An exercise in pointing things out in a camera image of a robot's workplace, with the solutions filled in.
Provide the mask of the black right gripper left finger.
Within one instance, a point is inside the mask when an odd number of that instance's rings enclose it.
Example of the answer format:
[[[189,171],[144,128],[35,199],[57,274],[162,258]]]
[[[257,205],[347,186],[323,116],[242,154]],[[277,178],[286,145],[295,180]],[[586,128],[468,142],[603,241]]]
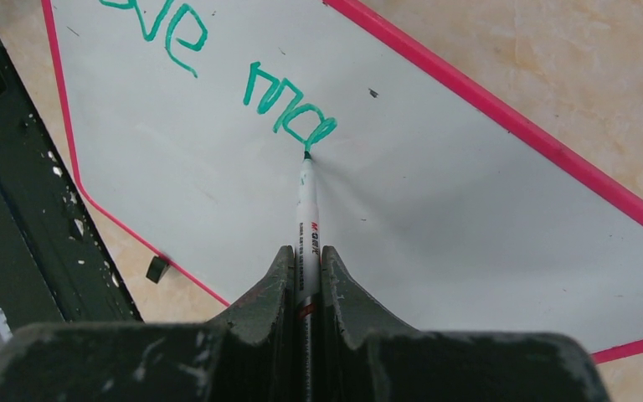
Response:
[[[296,401],[293,249],[205,322],[38,323],[0,352],[0,401]]]

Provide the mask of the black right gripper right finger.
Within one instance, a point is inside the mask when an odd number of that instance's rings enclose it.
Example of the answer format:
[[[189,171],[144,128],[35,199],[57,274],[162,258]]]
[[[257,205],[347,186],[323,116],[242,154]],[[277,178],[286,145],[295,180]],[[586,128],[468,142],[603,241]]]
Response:
[[[607,401],[591,356],[546,332],[421,331],[321,255],[330,401]]]

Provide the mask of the green white marker pen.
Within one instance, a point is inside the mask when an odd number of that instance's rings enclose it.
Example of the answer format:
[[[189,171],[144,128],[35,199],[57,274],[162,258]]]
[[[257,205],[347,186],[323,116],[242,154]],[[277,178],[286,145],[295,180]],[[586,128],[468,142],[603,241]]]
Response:
[[[321,288],[321,248],[318,227],[316,176],[311,153],[304,152],[296,208],[298,238],[295,251],[296,318],[301,347],[301,399],[313,401],[317,299]]]

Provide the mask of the pink framed whiteboard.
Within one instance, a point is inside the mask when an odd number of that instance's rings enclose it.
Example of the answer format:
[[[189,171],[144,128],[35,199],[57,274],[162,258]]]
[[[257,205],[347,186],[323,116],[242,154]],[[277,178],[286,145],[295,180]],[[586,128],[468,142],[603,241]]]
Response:
[[[643,353],[643,200],[358,1],[45,1],[73,177],[221,302],[298,235],[425,330]]]

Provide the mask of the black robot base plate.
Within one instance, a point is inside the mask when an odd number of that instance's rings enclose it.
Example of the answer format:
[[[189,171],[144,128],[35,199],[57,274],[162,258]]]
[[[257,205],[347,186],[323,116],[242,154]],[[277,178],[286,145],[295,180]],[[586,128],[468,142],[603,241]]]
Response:
[[[141,320],[1,40],[0,319]]]

